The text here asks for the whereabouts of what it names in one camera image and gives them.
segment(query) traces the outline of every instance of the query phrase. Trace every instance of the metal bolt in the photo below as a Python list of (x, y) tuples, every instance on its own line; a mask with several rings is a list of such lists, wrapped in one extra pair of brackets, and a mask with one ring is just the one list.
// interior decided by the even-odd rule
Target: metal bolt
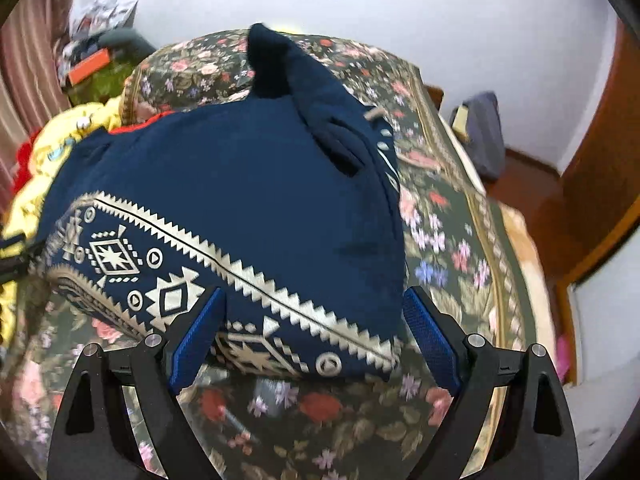
[(162, 342), (162, 336), (160, 334), (149, 334), (145, 337), (145, 345), (149, 348), (158, 346)]
[(96, 343), (90, 343), (82, 349), (82, 353), (86, 356), (92, 356), (98, 351), (98, 345)]
[(546, 348), (538, 343), (531, 346), (531, 351), (538, 357), (544, 357), (546, 355)]
[(484, 337), (480, 334), (471, 334), (467, 340), (471, 346), (475, 346), (476, 348), (481, 348), (484, 346)]

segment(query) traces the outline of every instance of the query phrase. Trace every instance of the zigzag trim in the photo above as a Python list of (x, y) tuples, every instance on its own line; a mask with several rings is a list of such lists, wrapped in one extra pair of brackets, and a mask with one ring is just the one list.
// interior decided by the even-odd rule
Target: zigzag trim
[(159, 240), (188, 254), (205, 267), (211, 267), (229, 285), (242, 290), (245, 296), (251, 296), (252, 301), (260, 301), (263, 308), (270, 307), (274, 314), (289, 319), (291, 324), (298, 324), (302, 330), (309, 330), (311, 335), (318, 336), (322, 341), (328, 340), (341, 350), (356, 354), (358, 359), (366, 359), (369, 365), (382, 368), (385, 372), (396, 364), (390, 340), (380, 341), (379, 336), (370, 336), (367, 330), (360, 331), (355, 323), (350, 324), (345, 318), (337, 319), (333, 312), (315, 306), (312, 301), (300, 303), (297, 294), (290, 294), (286, 288), (276, 288), (273, 280), (265, 280), (263, 273), (256, 273), (252, 266), (243, 267), (241, 260), (232, 261), (229, 254), (223, 253), (208, 240), (201, 241), (199, 236), (165, 222), (164, 218), (158, 218), (149, 209), (104, 192), (82, 195), (70, 209), (88, 202), (101, 211), (150, 231)]
[[(47, 271), (47, 278), (51, 282), (56, 282), (58, 288), (65, 288), (64, 282), (60, 283), (60, 280), (68, 279), (80, 289), (80, 292), (84, 292), (91, 299), (95, 300), (96, 304), (103, 306), (113, 315), (109, 316), (104, 311), (95, 308), (93, 304), (87, 304), (85, 298), (79, 298), (85, 307), (103, 314), (127, 335), (141, 340), (144, 336), (151, 333), (151, 330), (145, 328), (144, 323), (136, 322), (136, 320), (120, 306), (120, 303), (114, 302), (113, 298), (107, 296), (98, 285), (95, 285), (94, 282), (89, 280), (84, 274), (78, 272), (75, 268), (67, 264), (55, 265)], [(79, 292), (73, 289), (71, 291), (75, 294)]]

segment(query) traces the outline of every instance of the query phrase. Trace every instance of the floral blanket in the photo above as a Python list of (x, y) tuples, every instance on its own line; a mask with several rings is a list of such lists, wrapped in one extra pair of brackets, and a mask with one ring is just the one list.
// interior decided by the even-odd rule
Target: floral blanket
[[(407, 286), (422, 285), (467, 333), (481, 333), (496, 346), (521, 349), (534, 342), (526, 285), (499, 206), (471, 185), (417, 68), (354, 41), (292, 38), (354, 96), (386, 110), (401, 161)], [(245, 51), (242, 30), (162, 48), (126, 83), (123, 124), (244, 97), (253, 75)], [(135, 341), (60, 297), (47, 299), (36, 278), (20, 284), (16, 309), (18, 330), (0, 374), (0, 415), (44, 478), (51, 428), (82, 348)], [(145, 466), (162, 474), (135, 392), (125, 390)], [(465, 474), (484, 462), (503, 395), (494, 395)], [(410, 336), (386, 383), (275, 381), (203, 365), (178, 400), (221, 475), (246, 480), (404, 480), (451, 402)]]

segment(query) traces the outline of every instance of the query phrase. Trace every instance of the white wall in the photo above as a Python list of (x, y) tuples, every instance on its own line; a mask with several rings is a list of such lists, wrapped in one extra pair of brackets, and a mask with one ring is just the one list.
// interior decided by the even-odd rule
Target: white wall
[(587, 478), (640, 397), (640, 230), (574, 289), (578, 386), (566, 391)]
[(602, 93), (612, 12), (606, 0), (140, 0), (135, 25), (157, 46), (254, 22), (375, 44), (444, 88), (447, 118), (493, 89), (507, 145), (561, 166)]
[(593, 276), (575, 287), (574, 324), (584, 381), (640, 353), (640, 229)]

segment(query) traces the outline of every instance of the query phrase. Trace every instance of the navy blue garment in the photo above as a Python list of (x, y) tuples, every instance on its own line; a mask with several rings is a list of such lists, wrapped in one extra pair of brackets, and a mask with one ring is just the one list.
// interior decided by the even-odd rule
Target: navy blue garment
[(216, 358), (244, 372), (387, 375), (404, 278), (389, 126), (262, 25), (248, 59), (245, 101), (74, 148), (44, 205), (42, 271), (138, 336), (221, 286)]

